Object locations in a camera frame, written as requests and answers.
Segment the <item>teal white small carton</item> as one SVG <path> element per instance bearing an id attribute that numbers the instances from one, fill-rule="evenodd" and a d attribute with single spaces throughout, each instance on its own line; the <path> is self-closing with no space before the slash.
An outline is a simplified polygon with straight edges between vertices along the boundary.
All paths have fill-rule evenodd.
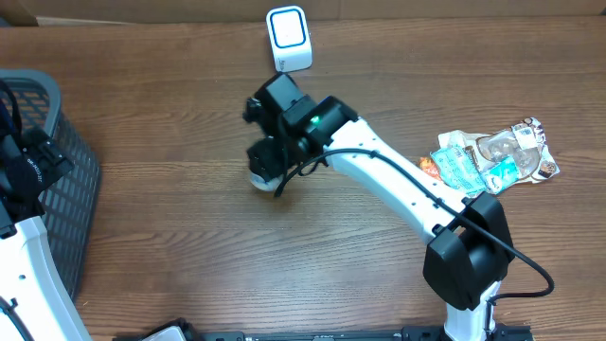
<path id="1" fill-rule="evenodd" d="M 520 178 L 520 171 L 512 156 L 507 156 L 503 160 L 481 172 L 482 179 L 491 194 L 499 194 L 503 190 L 514 185 Z"/>

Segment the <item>orange small box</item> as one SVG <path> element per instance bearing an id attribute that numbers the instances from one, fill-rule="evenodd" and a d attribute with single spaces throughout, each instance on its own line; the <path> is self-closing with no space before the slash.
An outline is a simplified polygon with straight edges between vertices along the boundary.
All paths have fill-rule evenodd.
<path id="1" fill-rule="evenodd" d="M 440 169 L 431 157 L 421 157 L 419 159 L 419 168 L 432 178 L 442 181 Z"/>

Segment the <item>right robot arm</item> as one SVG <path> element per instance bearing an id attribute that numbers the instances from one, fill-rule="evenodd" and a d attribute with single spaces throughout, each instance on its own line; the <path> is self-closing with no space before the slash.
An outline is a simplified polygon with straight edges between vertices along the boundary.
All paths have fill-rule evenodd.
<path id="1" fill-rule="evenodd" d="M 513 260 L 500 202 L 485 191 L 471 198 L 417 168 L 382 141 L 340 99 L 315 102 L 286 73 L 277 73 L 245 102 L 243 119 L 263 139 L 247 155 L 253 184 L 280 196 L 312 164 L 357 181 L 389 206 L 426 246 L 423 276 L 445 302 L 443 340 L 492 340 L 492 298 Z"/>

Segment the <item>brown white snack bag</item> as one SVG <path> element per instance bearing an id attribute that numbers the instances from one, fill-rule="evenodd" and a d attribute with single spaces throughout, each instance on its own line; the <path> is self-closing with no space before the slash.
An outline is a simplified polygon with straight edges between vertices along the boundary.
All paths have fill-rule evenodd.
<path id="1" fill-rule="evenodd" d="M 438 136 L 441 148 L 459 146 L 481 174 L 507 156 L 512 156 L 520 171 L 515 184 L 540 183 L 560 172 L 551 155 L 542 123 L 536 117 L 524 120 L 491 135 L 460 130 Z"/>

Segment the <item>green lid jar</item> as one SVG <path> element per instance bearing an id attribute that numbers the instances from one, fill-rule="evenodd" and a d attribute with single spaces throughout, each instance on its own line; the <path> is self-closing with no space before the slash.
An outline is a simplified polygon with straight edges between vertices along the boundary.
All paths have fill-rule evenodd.
<path id="1" fill-rule="evenodd" d="M 277 187 L 282 183 L 283 178 L 283 175 L 279 175 L 278 177 L 274 177 L 270 180 L 265 180 L 263 177 L 256 173 L 250 173 L 250 181 L 252 185 L 255 188 L 265 192 L 274 192 Z"/>

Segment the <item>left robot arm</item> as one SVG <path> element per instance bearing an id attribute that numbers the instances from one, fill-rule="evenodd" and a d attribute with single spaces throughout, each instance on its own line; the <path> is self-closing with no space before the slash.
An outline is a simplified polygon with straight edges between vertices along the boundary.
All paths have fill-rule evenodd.
<path id="1" fill-rule="evenodd" d="M 1 337 L 88 340 L 75 306 L 101 182 L 98 158 L 44 74 L 1 73 Z"/>

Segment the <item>teal tissue pack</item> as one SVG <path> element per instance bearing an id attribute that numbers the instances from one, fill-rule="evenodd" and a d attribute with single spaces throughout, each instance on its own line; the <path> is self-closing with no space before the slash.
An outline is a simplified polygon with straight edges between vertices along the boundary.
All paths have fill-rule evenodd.
<path id="1" fill-rule="evenodd" d="M 430 154 L 442 181 L 451 188 L 475 197 L 487 189 L 469 156 L 459 146 L 441 148 Z"/>

